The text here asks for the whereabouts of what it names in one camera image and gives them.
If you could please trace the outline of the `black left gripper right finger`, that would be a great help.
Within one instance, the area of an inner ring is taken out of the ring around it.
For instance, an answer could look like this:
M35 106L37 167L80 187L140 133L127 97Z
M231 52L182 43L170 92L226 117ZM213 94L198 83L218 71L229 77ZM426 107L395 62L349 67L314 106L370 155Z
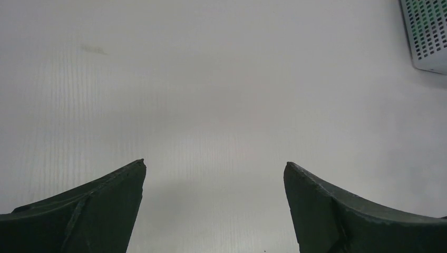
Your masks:
M446 217L380 205L293 162L284 186L300 252L446 252Z

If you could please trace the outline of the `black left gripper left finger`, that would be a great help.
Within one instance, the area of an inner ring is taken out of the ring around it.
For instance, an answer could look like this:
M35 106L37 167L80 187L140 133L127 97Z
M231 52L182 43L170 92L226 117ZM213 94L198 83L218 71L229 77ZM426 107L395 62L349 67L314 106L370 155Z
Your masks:
M1 252L126 252L147 168L105 176L1 215Z

